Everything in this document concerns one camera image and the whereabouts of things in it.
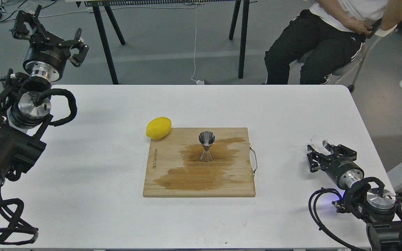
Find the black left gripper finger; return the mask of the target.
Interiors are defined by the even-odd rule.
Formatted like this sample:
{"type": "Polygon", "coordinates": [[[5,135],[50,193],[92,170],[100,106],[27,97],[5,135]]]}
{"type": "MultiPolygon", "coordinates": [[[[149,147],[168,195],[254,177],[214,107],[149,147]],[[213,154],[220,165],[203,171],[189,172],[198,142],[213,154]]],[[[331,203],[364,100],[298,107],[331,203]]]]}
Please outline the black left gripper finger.
{"type": "Polygon", "coordinates": [[[42,8],[41,5],[38,5],[33,14],[22,10],[19,11],[15,19],[14,27],[11,29],[12,37],[29,42],[49,42],[49,33],[38,19],[42,8]]]}
{"type": "Polygon", "coordinates": [[[74,38],[66,41],[68,59],[75,67],[81,67],[89,50],[88,45],[85,45],[83,38],[81,38],[81,32],[82,29],[78,28],[74,38]],[[71,55],[70,51],[72,49],[77,49],[78,53],[71,55]]]}

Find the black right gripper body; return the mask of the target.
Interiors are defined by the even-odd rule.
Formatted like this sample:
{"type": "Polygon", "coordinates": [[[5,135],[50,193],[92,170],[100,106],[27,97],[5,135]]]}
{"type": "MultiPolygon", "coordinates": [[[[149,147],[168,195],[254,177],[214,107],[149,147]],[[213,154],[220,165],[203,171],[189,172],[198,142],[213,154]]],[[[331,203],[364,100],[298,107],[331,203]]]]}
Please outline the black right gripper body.
{"type": "Polygon", "coordinates": [[[341,190],[364,178],[364,171],[348,157],[328,157],[322,161],[322,170],[341,190]]]}

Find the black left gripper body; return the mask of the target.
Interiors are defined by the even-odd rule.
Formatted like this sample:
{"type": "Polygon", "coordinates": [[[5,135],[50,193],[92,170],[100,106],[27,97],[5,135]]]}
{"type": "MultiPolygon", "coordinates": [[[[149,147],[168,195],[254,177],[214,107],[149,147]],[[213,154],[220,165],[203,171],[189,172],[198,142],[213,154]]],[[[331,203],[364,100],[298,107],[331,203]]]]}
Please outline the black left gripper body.
{"type": "Polygon", "coordinates": [[[51,69],[49,71],[50,81],[59,81],[63,76],[68,58],[64,53],[65,48],[58,47],[58,44],[63,41],[56,35],[47,35],[45,41],[40,35],[30,35],[29,49],[23,62],[24,70],[31,74],[35,64],[47,64],[51,69]]]}

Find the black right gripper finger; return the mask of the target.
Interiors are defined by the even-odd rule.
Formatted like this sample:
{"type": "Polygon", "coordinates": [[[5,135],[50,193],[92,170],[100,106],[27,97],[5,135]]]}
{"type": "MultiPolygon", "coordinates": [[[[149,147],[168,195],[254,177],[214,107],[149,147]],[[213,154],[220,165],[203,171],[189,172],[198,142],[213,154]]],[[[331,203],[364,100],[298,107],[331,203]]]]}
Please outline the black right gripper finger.
{"type": "Polygon", "coordinates": [[[336,146],[336,145],[331,145],[328,143],[325,146],[325,148],[327,149],[327,151],[330,152],[329,156],[333,156],[336,158],[345,157],[352,161],[356,160],[357,152],[344,145],[339,144],[336,146]]]}
{"type": "Polygon", "coordinates": [[[326,169],[326,160],[327,156],[317,152],[311,145],[307,145],[307,160],[308,160],[308,168],[311,173],[315,173],[318,170],[326,169]]]}

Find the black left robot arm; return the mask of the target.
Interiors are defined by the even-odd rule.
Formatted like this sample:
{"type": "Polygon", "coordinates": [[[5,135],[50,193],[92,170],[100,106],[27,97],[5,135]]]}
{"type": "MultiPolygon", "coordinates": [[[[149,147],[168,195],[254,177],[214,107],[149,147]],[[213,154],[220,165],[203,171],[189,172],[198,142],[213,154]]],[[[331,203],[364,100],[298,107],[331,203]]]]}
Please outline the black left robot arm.
{"type": "Polygon", "coordinates": [[[1,187],[6,180],[19,180],[35,165],[46,148],[41,137],[47,127],[59,127],[76,117],[74,95],[53,89],[52,82],[62,78],[67,61],[80,67],[88,52],[81,29],[71,40],[46,31],[38,19],[41,9],[39,5],[35,13],[18,12],[11,33],[29,42],[24,73],[10,69],[0,78],[4,87],[0,93],[0,245],[32,244],[38,238],[38,229],[21,218],[24,202],[4,200],[1,187]]]}

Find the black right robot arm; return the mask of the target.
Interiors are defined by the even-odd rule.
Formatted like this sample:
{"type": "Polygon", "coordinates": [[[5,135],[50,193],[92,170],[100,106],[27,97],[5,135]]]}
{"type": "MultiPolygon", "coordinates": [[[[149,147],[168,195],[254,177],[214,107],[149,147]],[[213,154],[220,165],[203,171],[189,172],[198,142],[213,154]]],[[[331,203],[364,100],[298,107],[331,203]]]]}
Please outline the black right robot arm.
{"type": "Polygon", "coordinates": [[[333,188],[321,188],[308,200],[308,209],[319,230],[352,251],[359,248],[346,243],[334,235],[320,220],[317,201],[321,195],[332,193],[338,200],[332,205],[337,213],[352,213],[366,224],[367,238],[374,251],[402,251],[402,192],[395,195],[375,177],[364,177],[364,171],[355,164],[356,152],[344,145],[326,144],[330,152],[324,155],[308,145],[308,164],[312,173],[322,170],[344,190],[344,194],[333,188]]]}

